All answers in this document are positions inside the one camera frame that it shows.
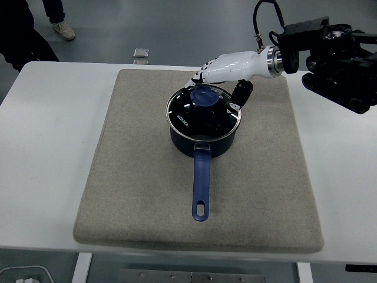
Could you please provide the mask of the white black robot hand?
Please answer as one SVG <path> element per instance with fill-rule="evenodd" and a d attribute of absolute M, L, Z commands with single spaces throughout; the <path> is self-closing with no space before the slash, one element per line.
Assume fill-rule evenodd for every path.
<path fill-rule="evenodd" d="M 243 108 L 250 98 L 254 89 L 251 79 L 254 76 L 273 78 L 277 74 L 268 49 L 261 53 L 244 51 L 223 54 L 203 65 L 184 86 L 184 90 L 188 91 L 198 84 L 237 81 L 227 105 L 227 112 L 235 113 Z"/>

